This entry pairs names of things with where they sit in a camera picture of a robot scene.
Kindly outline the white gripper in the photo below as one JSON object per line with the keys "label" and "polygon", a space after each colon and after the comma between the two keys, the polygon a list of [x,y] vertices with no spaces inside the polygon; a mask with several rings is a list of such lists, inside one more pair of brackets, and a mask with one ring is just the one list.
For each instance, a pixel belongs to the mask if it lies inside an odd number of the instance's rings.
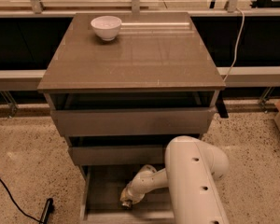
{"label": "white gripper", "polygon": [[132,186],[127,185],[120,194],[120,201],[121,204],[124,201],[131,201],[135,205],[140,203],[144,197],[144,194],[136,192]]}

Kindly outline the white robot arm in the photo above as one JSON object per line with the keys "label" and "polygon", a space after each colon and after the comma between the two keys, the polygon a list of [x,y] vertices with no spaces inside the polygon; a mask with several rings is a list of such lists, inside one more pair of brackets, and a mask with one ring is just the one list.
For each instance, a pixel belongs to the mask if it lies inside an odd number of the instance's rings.
{"label": "white robot arm", "polygon": [[152,190],[168,188],[176,224],[230,224],[215,181],[229,170],[229,159],[219,147],[190,136],[170,141],[165,167],[146,164],[123,189],[120,201],[130,207]]}

